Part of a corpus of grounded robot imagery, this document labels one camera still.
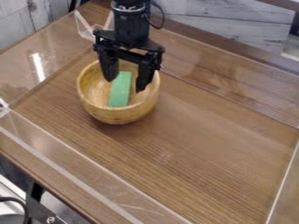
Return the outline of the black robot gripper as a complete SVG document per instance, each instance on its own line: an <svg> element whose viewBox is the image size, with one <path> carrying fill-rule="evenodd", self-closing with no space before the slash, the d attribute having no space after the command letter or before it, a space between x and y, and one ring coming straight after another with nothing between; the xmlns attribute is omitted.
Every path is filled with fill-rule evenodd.
<svg viewBox="0 0 299 224"><path fill-rule="evenodd" d="M151 5L162 7L155 0L113 0L114 30L95 30L99 63L105 78L111 82L119 74L119 61L138 64L135 91L146 90L155 70L161 69L165 48L150 39L150 27L162 29L163 24L151 22Z"/></svg>

